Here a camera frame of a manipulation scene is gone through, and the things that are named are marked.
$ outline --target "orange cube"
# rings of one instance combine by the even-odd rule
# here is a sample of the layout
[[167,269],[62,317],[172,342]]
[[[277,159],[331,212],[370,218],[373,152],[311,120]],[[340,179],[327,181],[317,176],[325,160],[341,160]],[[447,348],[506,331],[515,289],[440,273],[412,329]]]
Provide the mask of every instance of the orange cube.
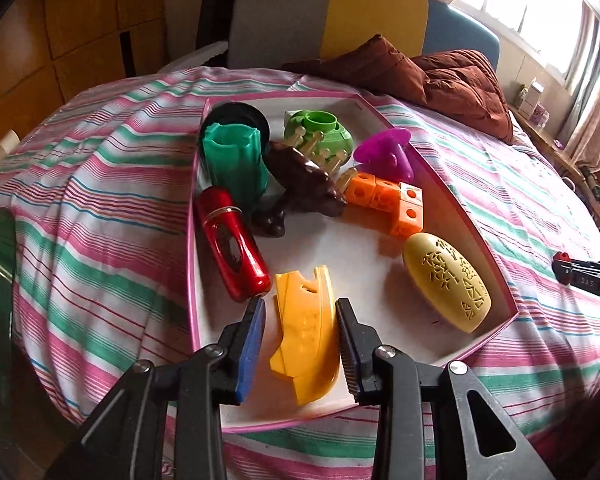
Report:
[[391,214],[391,236],[409,238],[422,231],[422,206],[400,200],[400,205]]
[[376,178],[372,174],[359,173],[349,183],[344,193],[350,204],[369,207],[376,192]]
[[391,213],[400,203],[400,184],[376,177],[376,192],[369,207]]
[[419,187],[400,183],[400,200],[422,207],[422,190]]

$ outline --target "windowsill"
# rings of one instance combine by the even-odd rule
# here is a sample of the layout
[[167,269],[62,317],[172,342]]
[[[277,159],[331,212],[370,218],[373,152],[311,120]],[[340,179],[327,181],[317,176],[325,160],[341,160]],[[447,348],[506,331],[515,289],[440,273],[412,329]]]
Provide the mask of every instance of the windowsill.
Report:
[[516,47],[523,50],[524,53],[527,54],[536,63],[538,63],[538,65],[544,67],[547,73],[551,77],[553,77],[558,82],[558,84],[560,84],[560,86],[566,85],[564,75],[561,74],[555,66],[553,66],[551,63],[548,63],[547,60],[542,58],[542,55],[531,45],[529,45],[525,40],[523,40],[518,33],[496,20],[490,14],[487,14],[486,12],[483,12],[480,9],[476,9],[475,7],[472,7],[471,5],[468,5],[462,2],[461,0],[454,0],[451,3],[451,5],[462,10],[462,12],[471,16],[474,20],[477,20],[478,22],[482,23],[485,27],[490,28],[499,36],[503,36],[504,38],[506,38]]

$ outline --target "silver rivet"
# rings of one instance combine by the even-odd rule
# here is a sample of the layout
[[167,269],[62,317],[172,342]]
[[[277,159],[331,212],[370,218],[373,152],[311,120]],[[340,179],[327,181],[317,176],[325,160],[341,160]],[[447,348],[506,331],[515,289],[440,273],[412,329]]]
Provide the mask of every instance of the silver rivet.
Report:
[[205,352],[211,357],[220,357],[224,353],[224,349],[220,345],[205,346]]
[[395,348],[389,345],[382,345],[376,348],[376,355],[384,359],[391,359],[395,356]]
[[147,359],[140,359],[133,364],[132,368],[136,374],[144,374],[151,369],[151,366],[153,366],[151,361],[148,361]]
[[468,368],[466,367],[466,364],[464,364],[462,361],[451,361],[449,363],[449,370],[451,370],[456,375],[464,375]]

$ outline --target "bed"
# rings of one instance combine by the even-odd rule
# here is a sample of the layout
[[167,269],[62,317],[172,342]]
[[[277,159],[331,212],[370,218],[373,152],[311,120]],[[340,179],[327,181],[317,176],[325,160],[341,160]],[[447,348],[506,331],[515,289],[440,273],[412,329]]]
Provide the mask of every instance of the bed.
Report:
[[[205,99],[305,90],[361,93],[408,127],[472,218],[520,314],[466,362],[542,450],[552,422],[600,377],[600,298],[560,285],[550,267],[557,251],[600,260],[584,204],[519,128],[508,146],[395,98],[267,68],[194,67],[90,89],[3,161],[0,207],[15,216],[19,264],[13,337],[49,397],[79,424],[137,359],[190,354],[185,230]],[[286,430],[228,434],[230,477],[369,478],[377,418],[354,408]]]

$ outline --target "brown jacket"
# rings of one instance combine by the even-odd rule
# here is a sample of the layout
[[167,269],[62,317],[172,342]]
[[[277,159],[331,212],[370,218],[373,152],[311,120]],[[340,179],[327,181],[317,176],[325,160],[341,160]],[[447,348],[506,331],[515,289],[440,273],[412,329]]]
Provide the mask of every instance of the brown jacket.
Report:
[[377,34],[327,61],[288,63],[290,72],[340,81],[440,112],[510,144],[513,124],[495,72],[476,50],[406,57]]

